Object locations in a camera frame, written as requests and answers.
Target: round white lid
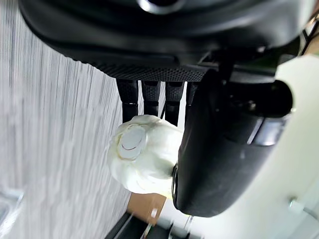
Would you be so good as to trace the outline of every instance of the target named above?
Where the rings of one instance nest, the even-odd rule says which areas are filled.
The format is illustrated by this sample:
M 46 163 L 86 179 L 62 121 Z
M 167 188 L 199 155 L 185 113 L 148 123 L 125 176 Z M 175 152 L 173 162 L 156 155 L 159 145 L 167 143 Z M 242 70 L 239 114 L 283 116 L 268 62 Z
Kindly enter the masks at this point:
M 145 144 L 145 129 L 139 125 L 131 126 L 120 138 L 118 154 L 124 159 L 135 159 L 144 149 Z

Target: wooden floor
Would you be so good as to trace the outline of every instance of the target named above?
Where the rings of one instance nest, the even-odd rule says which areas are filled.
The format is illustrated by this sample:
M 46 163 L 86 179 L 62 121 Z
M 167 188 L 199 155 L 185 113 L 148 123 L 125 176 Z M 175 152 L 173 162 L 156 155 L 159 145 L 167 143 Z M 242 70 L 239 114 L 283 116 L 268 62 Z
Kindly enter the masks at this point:
M 121 115 L 114 79 L 44 45 L 0 0 L 0 185 L 25 192 L 9 239 L 105 237 L 130 196 L 106 163 Z

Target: white wall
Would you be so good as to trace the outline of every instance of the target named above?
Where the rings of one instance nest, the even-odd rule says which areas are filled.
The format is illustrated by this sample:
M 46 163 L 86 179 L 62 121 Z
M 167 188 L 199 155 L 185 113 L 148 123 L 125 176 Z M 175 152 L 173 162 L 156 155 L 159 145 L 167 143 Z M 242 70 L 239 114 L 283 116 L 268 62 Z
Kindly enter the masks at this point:
M 298 196 L 301 201 L 311 202 L 308 207 L 319 201 L 318 75 L 319 58 L 314 56 L 297 58 L 279 67 L 277 79 L 292 88 L 297 111 L 242 197 L 221 215 L 195 218 L 192 232 L 209 239 L 285 239 L 297 233 L 307 216 L 290 212 L 288 198 Z M 182 226 L 187 220 L 171 201 L 165 203 L 161 217 Z

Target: gray curtain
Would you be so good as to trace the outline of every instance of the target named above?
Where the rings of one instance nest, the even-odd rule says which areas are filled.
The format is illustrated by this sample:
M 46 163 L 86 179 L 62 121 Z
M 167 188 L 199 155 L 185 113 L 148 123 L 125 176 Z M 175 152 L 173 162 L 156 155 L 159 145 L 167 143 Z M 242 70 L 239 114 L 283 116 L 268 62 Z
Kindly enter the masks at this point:
M 121 118 L 115 79 L 44 45 L 0 0 L 0 185 L 25 192 L 9 239 L 104 238 L 130 195 L 106 163 Z

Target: white fabric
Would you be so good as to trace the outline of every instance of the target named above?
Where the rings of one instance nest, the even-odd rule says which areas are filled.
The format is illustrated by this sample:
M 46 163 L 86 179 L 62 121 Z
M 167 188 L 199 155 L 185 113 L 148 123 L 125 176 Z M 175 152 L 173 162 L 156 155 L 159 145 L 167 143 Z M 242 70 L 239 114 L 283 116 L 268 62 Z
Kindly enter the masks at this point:
M 140 127 L 146 134 L 141 152 L 130 159 L 122 158 L 123 153 L 118 152 L 122 136 Z M 110 143 L 108 164 L 112 176 L 134 193 L 159 193 L 169 197 L 171 173 L 177 163 L 182 136 L 182 130 L 163 119 L 135 116 L 118 127 Z

